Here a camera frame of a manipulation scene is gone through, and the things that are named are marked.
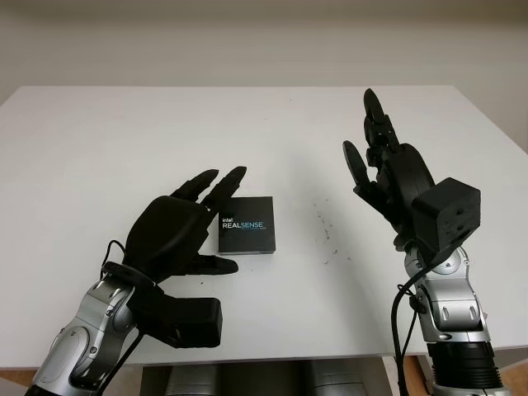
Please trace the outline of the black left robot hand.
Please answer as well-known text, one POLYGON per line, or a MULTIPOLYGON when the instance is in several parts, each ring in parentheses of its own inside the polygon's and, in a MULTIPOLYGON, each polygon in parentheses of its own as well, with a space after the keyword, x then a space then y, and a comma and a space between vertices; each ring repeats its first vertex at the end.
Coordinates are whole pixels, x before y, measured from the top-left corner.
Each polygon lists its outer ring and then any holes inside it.
POLYGON ((235 167, 210 193, 198 200, 218 176, 206 170, 172 194, 154 199, 134 222, 125 242, 123 264, 156 283, 171 276, 228 275, 238 271, 235 261, 201 255, 208 228, 239 188, 247 169, 235 167))

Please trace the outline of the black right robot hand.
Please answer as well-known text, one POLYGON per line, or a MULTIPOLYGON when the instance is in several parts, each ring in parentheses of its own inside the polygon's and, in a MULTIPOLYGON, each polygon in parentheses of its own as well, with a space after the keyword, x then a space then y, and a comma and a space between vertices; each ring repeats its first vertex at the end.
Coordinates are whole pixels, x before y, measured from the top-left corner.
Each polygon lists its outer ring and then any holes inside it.
POLYGON ((356 186, 354 192, 389 221, 397 236, 394 246, 404 250, 416 238, 411 204, 434 186, 422 155, 410 144, 401 144, 391 119, 375 92, 366 89, 364 131, 366 159, 346 140, 343 153, 356 186))

